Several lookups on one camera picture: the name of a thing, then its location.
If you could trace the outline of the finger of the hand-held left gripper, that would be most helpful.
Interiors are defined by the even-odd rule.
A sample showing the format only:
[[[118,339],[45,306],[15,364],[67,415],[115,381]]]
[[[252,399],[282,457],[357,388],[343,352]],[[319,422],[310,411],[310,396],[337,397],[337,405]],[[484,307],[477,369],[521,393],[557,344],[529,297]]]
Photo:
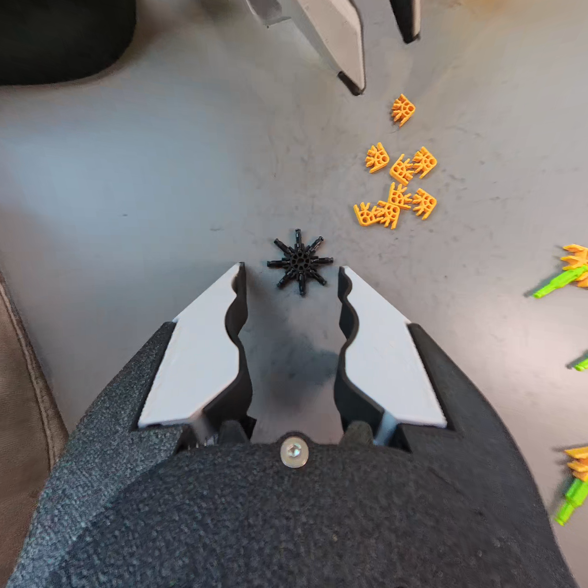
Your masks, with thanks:
[[[354,2],[295,1],[294,21],[351,94],[363,94],[364,34]]]
[[[402,40],[405,44],[420,38],[422,1],[389,1]]]

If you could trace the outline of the black snowflake connector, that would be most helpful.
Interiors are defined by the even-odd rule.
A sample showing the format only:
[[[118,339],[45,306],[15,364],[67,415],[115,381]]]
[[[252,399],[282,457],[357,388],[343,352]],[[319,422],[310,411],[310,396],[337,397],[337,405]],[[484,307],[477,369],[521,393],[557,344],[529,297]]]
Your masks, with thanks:
[[[297,279],[298,275],[310,275],[311,270],[314,269],[315,254],[311,251],[299,250],[291,252],[288,259],[288,273],[294,275]]]

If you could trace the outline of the blue green yellow assembly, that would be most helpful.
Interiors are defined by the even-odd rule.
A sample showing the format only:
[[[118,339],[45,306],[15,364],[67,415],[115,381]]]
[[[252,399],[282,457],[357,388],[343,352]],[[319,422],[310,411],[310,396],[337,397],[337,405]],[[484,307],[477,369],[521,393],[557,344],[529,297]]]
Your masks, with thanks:
[[[574,447],[564,452],[570,458],[567,467],[572,474],[572,482],[555,517],[560,526],[565,526],[587,499],[587,446]]]

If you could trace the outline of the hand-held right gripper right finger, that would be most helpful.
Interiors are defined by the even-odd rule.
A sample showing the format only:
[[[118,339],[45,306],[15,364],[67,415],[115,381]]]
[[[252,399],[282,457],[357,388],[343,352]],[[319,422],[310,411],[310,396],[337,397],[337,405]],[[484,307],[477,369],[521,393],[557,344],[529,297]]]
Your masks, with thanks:
[[[334,402],[343,432],[354,422],[390,444],[400,424],[447,428],[447,418],[410,332],[413,323],[349,266],[339,268],[339,352]]]

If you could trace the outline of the blue green assembly with red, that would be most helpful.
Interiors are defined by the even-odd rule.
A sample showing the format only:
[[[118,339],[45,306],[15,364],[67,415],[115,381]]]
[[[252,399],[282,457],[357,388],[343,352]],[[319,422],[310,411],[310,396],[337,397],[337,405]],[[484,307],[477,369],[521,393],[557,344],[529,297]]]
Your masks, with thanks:
[[[560,273],[532,292],[534,299],[541,299],[570,284],[587,290],[587,247],[569,244],[562,247],[567,254],[560,260],[564,263]]]

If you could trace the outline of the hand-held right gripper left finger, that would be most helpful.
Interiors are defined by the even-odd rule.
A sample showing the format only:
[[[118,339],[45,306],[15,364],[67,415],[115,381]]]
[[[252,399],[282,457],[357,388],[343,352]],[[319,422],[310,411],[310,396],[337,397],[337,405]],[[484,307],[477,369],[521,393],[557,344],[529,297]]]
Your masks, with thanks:
[[[246,269],[238,262],[173,320],[138,428],[188,425],[204,443],[223,422],[245,422],[252,382],[239,333],[246,320]]]

